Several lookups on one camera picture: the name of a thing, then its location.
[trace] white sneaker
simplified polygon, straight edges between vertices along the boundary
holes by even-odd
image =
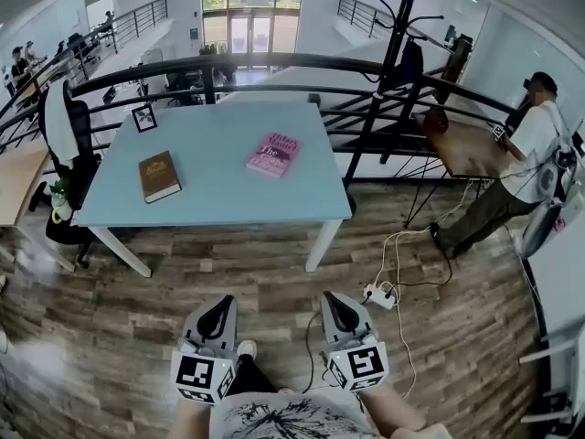
[[[258,345],[256,345],[254,340],[244,340],[238,345],[236,354],[238,356],[250,355],[252,356],[252,359],[256,359],[256,355],[258,354]]]

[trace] picture frame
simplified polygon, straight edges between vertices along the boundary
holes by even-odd
[[[150,104],[132,109],[132,116],[139,134],[158,126],[154,118],[153,107]]]

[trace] brown book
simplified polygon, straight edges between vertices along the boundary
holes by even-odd
[[[141,161],[138,170],[146,203],[153,203],[181,190],[173,159],[168,151]]]

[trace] pink book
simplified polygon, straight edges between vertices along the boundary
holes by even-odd
[[[246,163],[248,169],[280,178],[299,154],[303,142],[283,134],[267,134]]]

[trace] black cap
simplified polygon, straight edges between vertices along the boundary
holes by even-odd
[[[544,71],[537,71],[534,75],[532,75],[532,80],[530,81],[538,81],[545,90],[552,92],[555,96],[558,94],[558,86],[557,83]]]

